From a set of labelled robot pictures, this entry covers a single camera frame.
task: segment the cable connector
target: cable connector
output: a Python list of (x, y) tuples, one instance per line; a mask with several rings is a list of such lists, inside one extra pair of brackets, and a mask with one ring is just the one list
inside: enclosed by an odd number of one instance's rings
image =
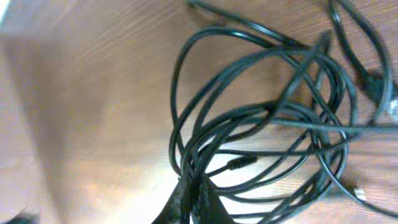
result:
[(228, 166), (229, 170), (235, 170), (235, 169), (246, 167), (255, 162), (257, 162), (256, 156), (243, 156), (243, 157), (239, 157), (239, 158), (236, 158), (236, 159), (233, 159), (233, 160), (227, 162), (226, 165)]

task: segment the black wire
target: black wire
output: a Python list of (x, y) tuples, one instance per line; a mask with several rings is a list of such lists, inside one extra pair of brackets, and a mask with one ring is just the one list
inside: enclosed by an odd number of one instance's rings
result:
[[(273, 211), (250, 214), (233, 214), (230, 215), (231, 218), (262, 218), (259, 223), (279, 223), (302, 212), (315, 202), (325, 197), (334, 185), (337, 185), (339, 189), (359, 205), (383, 215), (387, 215), (388, 217), (398, 218), (398, 214), (394, 212), (381, 209), (358, 199), (338, 180), (346, 167), (349, 152), (348, 144), (357, 140), (361, 133), (366, 131), (377, 133), (398, 131), (398, 126), (381, 126), (375, 124), (391, 100), (393, 81), (389, 54), (382, 39), (379, 37), (370, 22), (368, 22), (350, 2), (345, 0), (329, 0), (328, 12), (333, 22), (335, 33), (337, 34), (345, 57), (348, 58), (355, 72), (361, 78), (370, 76), (350, 47), (344, 27), (341, 23), (341, 18), (338, 14), (338, 4), (353, 18), (370, 39), (377, 52), (382, 68), (382, 78), (384, 82), (383, 91), (381, 93), (381, 102), (372, 118), (366, 124), (358, 124), (358, 99), (356, 87), (348, 76), (346, 70), (328, 55), (331, 48), (331, 32), (324, 32), (319, 37), (316, 44), (313, 47), (310, 47), (287, 35), (281, 34), (276, 30), (267, 28), (260, 23), (242, 18), (233, 13), (212, 6), (211, 4), (198, 0), (191, 0), (189, 3), (194, 7), (213, 12), (231, 21), (238, 22), (257, 31), (261, 35), (278, 41), (279, 44), (273, 44), (265, 38), (254, 35), (250, 32), (217, 26), (203, 29), (187, 40), (185, 45), (182, 47), (175, 64), (170, 91), (170, 105), (174, 129), (170, 138), (169, 157), (174, 171), (180, 176), (187, 176), (189, 178), (201, 177), (203, 175), (212, 177), (229, 169), (227, 165), (205, 174), (205, 170), (215, 154), (258, 157), (276, 156), (279, 157), (278, 160), (265, 168), (260, 174), (242, 184), (230, 187), (218, 187), (213, 184), (218, 195), (237, 202), (279, 202), (278, 206), (276, 206)], [(245, 40), (264, 48), (264, 50), (239, 58), (237, 61), (225, 67), (225, 69), (215, 75), (215, 77), (190, 100), (183, 111), (178, 114), (178, 79), (185, 57), (192, 46), (194, 46), (199, 40), (213, 35), (224, 35)], [(303, 56), (304, 59), (296, 60), (295, 56), (297, 55)], [(240, 74), (242, 74), (243, 71), (258, 63), (258, 61), (269, 57), (281, 58), (296, 71), (292, 79), (283, 88), (282, 94), (279, 98), (274, 101), (265, 101), (254, 105), (245, 105), (231, 109), (205, 123), (204, 121), (209, 110), (223, 91)], [(313, 63), (317, 63), (319, 66), (315, 81), (313, 81), (307, 73), (307, 68)], [(320, 94), (320, 88), (324, 78), (327, 78), (330, 86), (330, 96), (327, 101)], [(312, 93), (311, 107), (307, 107), (300, 103), (294, 103), (289, 100), (289, 96), (302, 82), (307, 84)], [(346, 95), (348, 95), (349, 99), (349, 123), (343, 125), (335, 113)], [(186, 144), (184, 144), (180, 135), (180, 130), (201, 100), (204, 100), (205, 102), (200, 108), (199, 115), (196, 117), (192, 136)], [(317, 114), (317, 106), (322, 109), (321, 114)], [(289, 115), (290, 119), (284, 118), (285, 115)], [(252, 125), (251, 129), (238, 134), (232, 134), (236, 128), (248, 124)], [(238, 141), (252, 136), (265, 128), (268, 124), (298, 127), (305, 129), (305, 131), (286, 151), (275, 152), (263, 149), (262, 151), (254, 152), (221, 149), (221, 146), (224, 143)], [(329, 132), (339, 133), (340, 141), (338, 143), (331, 144), (329, 140)], [(305, 151), (296, 151), (296, 148), (298, 148), (306, 139), (311, 141), (309, 147), (307, 147)], [(178, 165), (175, 155), (176, 147), (181, 155), (180, 165)], [(295, 164), (281, 173), (265, 179), (271, 172), (275, 171), (276, 168), (283, 164), (288, 157), (294, 156), (299, 156)], [(291, 195), (280, 195), (275, 198), (243, 198), (237, 196), (237, 194), (272, 184), (287, 177), (303, 165), (309, 156), (316, 156), (321, 168)], [(334, 164), (336, 164), (336, 168), (333, 171), (331, 166)]]

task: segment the cable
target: cable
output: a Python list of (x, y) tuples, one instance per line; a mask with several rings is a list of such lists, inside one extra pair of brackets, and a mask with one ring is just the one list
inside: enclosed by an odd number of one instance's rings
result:
[[(347, 164), (349, 144), (359, 139), (361, 133), (395, 133), (398, 131), (398, 126), (393, 124), (387, 126), (376, 124), (376, 121), (391, 101), (393, 79), (388, 51), (371, 23), (367, 21), (349, 1), (328, 1), (328, 13), (341, 49), (350, 62), (353, 70), (358, 74), (358, 78), (364, 80), (363, 85), (371, 84), (366, 83), (366, 80), (372, 80), (372, 78), (369, 78), (371, 74), (369, 74), (363, 64), (355, 56), (346, 38), (344, 27), (339, 16), (338, 6), (346, 11), (364, 31), (366, 37), (369, 38), (375, 48), (381, 64), (382, 82), (379, 83), (382, 86), (379, 88), (381, 92), (378, 93), (380, 96), (379, 104), (372, 118), (367, 121), (366, 124), (358, 124), (356, 87), (346, 70), (328, 54), (331, 48), (331, 39), (333, 35), (331, 31), (322, 33), (313, 46), (307, 46), (276, 30), (267, 28), (258, 22), (250, 21), (206, 2), (191, 0), (188, 1), (188, 3), (198, 9), (209, 11), (233, 22), (240, 23), (258, 32), (259, 35), (230, 27), (211, 26), (194, 34), (182, 47), (175, 64), (170, 90), (170, 105), (174, 129), (170, 137), (169, 158), (174, 171), (181, 177), (198, 180), (197, 178), (199, 177), (213, 177), (226, 170), (249, 166), (257, 162), (257, 158), (259, 157), (278, 157), (278, 160), (269, 167), (266, 167), (260, 174), (244, 183), (230, 187), (218, 187), (213, 184), (214, 190), (219, 196), (237, 202), (279, 203), (278, 206), (270, 212), (229, 215), (235, 220), (242, 218), (261, 218), (259, 223), (282, 222), (304, 211), (312, 204), (324, 198), (334, 185), (357, 204), (388, 217), (398, 218), (398, 213), (396, 212), (387, 211), (357, 198), (355, 194), (339, 181)], [(199, 40), (215, 35), (245, 40), (262, 47), (263, 50), (239, 58), (225, 67), (197, 92), (181, 113), (178, 113), (178, 79), (183, 62), (190, 49)], [(278, 44), (273, 44), (271, 41), (267, 40), (266, 37), (278, 41)], [(297, 60), (296, 56), (298, 55), (302, 56), (303, 59)], [(278, 57), (295, 69), (292, 79), (283, 87), (282, 93), (278, 99), (233, 108), (205, 123), (205, 118), (209, 110), (223, 91), (242, 74), (243, 71), (259, 61), (271, 57)], [(308, 67), (313, 63), (319, 66), (315, 81), (312, 80), (307, 73)], [(322, 87), (322, 80), (324, 78), (328, 80), (330, 86), (330, 96), (328, 99), (324, 99), (320, 94), (320, 88)], [(289, 100), (289, 96), (302, 82), (309, 87), (312, 93), (311, 107)], [(348, 124), (342, 124), (335, 114), (345, 96), (348, 96), (349, 99)], [(180, 131), (192, 111), (201, 101), (204, 101), (204, 104), (201, 106), (200, 112), (196, 117), (192, 135), (184, 144)], [(317, 107), (322, 111), (320, 114), (316, 112)], [(252, 126), (251, 129), (238, 134), (232, 134), (238, 127), (249, 124)], [(222, 149), (223, 144), (253, 136), (268, 124), (303, 128), (305, 131), (286, 151), (267, 151), (266, 148), (262, 151)], [(330, 132), (339, 133), (340, 141), (331, 144), (329, 137)], [(306, 139), (311, 141), (309, 147), (307, 147), (305, 151), (296, 151)], [(180, 163), (177, 162), (176, 148), (181, 155)], [(240, 155), (242, 157), (230, 161), (227, 165), (206, 174), (206, 168), (215, 154)], [(237, 196), (237, 194), (245, 193), (286, 178), (301, 167), (310, 156), (317, 157), (320, 163), (320, 169), (291, 195), (280, 195), (275, 198), (243, 198)], [(296, 157), (297, 161), (295, 164), (279, 174), (269, 177), (269, 174), (280, 167), (288, 157)], [(184, 220), (182, 224), (189, 223), (189, 220), (186, 218)]]

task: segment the wooden table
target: wooden table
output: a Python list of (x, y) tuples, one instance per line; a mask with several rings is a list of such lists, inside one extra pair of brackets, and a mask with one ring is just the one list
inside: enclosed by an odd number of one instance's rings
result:
[[(212, 2), (306, 44), (331, 28), (316, 0)], [(382, 34), (398, 65), (396, 0), (354, 3)], [(161, 211), (177, 183), (167, 155), (173, 65), (192, 34), (219, 20), (187, 7), (183, 0), (12, 2), (2, 27), (4, 52), (61, 223), (150, 223)], [(378, 68), (362, 33), (352, 22), (346, 24), (352, 28), (347, 28), (349, 39), (365, 66)], [(201, 41), (183, 67), (178, 107), (217, 71), (256, 50), (226, 37)], [(346, 64), (336, 43), (332, 55)], [(276, 58), (260, 62), (227, 89), (210, 115), (275, 99), (291, 75), (292, 69)], [(301, 86), (295, 97), (308, 101), (306, 87)], [(359, 105), (364, 121), (374, 107), (362, 94)], [(338, 115), (346, 121), (346, 106)], [(256, 137), (229, 147), (286, 149), (297, 133), (298, 129), (269, 126)], [(352, 144), (347, 170), (369, 201), (395, 211), (397, 145), (395, 134), (367, 134)], [(216, 158), (210, 169), (224, 162)], [(262, 159), (251, 168), (216, 177), (215, 182), (237, 183), (271, 162)], [(288, 179), (256, 194), (293, 192), (317, 168), (318, 162), (309, 160)], [(231, 213), (271, 208), (224, 202)], [(395, 222), (341, 198), (319, 202), (287, 223), (325, 221)]]

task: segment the blurred background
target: blurred background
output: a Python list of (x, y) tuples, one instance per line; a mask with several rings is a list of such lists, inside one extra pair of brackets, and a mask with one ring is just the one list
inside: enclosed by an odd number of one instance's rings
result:
[[(322, 1), (207, 1), (306, 44), (331, 29)], [(199, 29), (225, 21), (188, 7), (184, 0), (0, 2), (0, 223), (21, 212), (40, 214), (40, 223), (151, 223), (178, 181), (167, 155), (169, 88), (178, 52)], [(398, 65), (397, 1), (353, 2), (377, 27)], [(358, 57), (367, 68), (377, 69), (368, 40), (343, 18)], [(332, 56), (346, 65), (336, 41), (333, 49)], [(178, 107), (217, 71), (257, 50), (227, 37), (201, 41), (183, 67)], [(292, 69), (277, 58), (258, 63), (228, 87), (210, 116), (275, 99), (291, 75)], [(306, 102), (308, 90), (301, 88), (296, 98)], [(338, 112), (343, 121), (347, 106)], [(359, 107), (360, 120), (374, 109), (362, 94)], [(183, 136), (190, 131), (184, 129)], [(283, 150), (299, 133), (269, 126), (227, 147)], [(393, 134), (368, 134), (352, 144), (347, 175), (355, 177), (369, 201), (398, 210), (396, 139)], [(226, 161), (216, 157), (210, 170)], [(271, 162), (262, 159), (214, 181), (236, 184)], [(309, 160), (294, 175), (253, 194), (291, 193), (317, 168), (318, 162)], [(231, 213), (270, 208), (224, 203)], [(324, 200), (287, 223), (326, 218), (332, 223), (394, 223), (344, 199)]]

